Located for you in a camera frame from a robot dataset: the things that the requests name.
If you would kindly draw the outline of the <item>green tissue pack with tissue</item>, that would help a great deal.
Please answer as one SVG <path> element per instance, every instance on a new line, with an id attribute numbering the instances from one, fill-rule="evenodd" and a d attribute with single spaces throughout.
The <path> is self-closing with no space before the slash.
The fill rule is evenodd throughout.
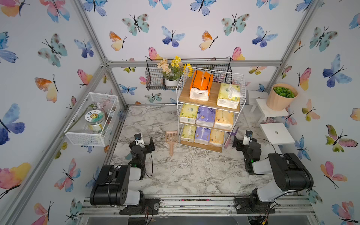
<path id="1" fill-rule="evenodd" d="M 241 87 L 228 83 L 221 83 L 217 97 L 217 105 L 219 107 L 226 107 L 236 109 L 242 99 Z"/>

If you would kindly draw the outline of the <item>orange tissue pack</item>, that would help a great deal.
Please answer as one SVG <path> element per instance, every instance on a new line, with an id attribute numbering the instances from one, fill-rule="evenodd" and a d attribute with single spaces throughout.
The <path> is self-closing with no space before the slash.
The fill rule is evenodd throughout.
<path id="1" fill-rule="evenodd" d="M 208 101 L 214 75 L 207 71 L 196 70 L 190 84 L 190 99 Z"/>

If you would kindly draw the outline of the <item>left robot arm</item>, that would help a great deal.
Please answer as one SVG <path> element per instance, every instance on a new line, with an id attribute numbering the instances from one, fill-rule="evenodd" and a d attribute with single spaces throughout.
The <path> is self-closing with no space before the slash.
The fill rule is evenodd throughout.
<path id="1" fill-rule="evenodd" d="M 146 157 L 155 151 L 153 138 L 149 144 L 144 144 L 136 134 L 135 140 L 130 143 L 132 159 L 126 165 L 105 165 L 101 168 L 98 178 L 90 194 L 92 206 L 144 206 L 142 191 L 131 190 L 130 182 L 141 181 L 146 172 Z"/>

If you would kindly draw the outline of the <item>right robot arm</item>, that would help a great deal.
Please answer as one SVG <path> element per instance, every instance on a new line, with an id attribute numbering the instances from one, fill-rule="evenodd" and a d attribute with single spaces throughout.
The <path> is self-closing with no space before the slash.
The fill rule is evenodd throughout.
<path id="1" fill-rule="evenodd" d="M 272 203 L 288 193 L 311 189 L 314 179 L 303 163 L 293 153 L 269 153 L 261 159 L 262 146 L 254 138 L 233 138 L 233 147 L 243 153 L 245 170 L 250 175 L 272 174 L 274 180 L 252 191 L 252 201 Z"/>

